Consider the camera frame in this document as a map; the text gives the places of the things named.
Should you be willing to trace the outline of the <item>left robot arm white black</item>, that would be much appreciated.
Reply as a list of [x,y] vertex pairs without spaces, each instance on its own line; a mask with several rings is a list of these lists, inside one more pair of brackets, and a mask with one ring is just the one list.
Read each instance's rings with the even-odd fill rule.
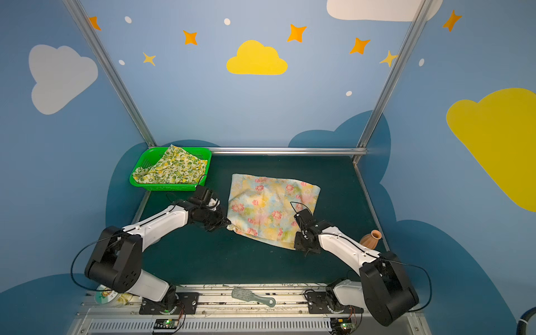
[[170,310],[177,304],[173,284],[142,269],[142,254],[167,234],[189,224],[202,223],[212,232],[230,225],[230,220],[215,198],[208,201],[178,200],[148,219],[129,226],[110,226],[100,237],[83,247],[93,247],[85,277],[105,286],[107,291],[142,297]]

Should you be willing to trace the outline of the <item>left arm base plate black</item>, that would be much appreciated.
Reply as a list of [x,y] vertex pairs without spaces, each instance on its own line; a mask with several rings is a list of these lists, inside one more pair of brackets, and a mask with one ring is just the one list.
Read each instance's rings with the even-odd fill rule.
[[140,315],[193,315],[198,306],[199,293],[176,293],[176,302],[171,309],[166,309],[163,302],[154,302],[152,300],[142,299],[139,310]]

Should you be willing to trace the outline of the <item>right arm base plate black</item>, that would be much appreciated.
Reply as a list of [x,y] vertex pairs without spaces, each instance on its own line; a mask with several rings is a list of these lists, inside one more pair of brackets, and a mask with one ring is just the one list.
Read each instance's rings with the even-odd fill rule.
[[362,314],[364,309],[340,304],[334,294],[306,290],[304,292],[309,314]]

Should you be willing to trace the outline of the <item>pastel floral skirt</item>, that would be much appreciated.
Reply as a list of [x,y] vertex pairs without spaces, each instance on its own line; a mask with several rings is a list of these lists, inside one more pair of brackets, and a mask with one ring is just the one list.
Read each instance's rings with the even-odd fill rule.
[[312,212],[321,192],[305,181],[233,174],[227,229],[275,247],[293,250],[299,226],[296,212]]

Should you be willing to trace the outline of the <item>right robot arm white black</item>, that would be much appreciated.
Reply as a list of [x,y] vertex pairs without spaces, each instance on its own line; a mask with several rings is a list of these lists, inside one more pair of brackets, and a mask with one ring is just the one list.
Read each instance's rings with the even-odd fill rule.
[[300,230],[295,236],[294,248],[305,253],[328,251],[342,260],[360,281],[337,280],[329,284],[319,302],[321,311],[343,313],[347,308],[368,311],[382,326],[389,326],[407,313],[422,311],[431,303],[420,306],[420,298],[406,268],[392,252],[380,253],[359,244],[335,226],[322,227],[319,223]]

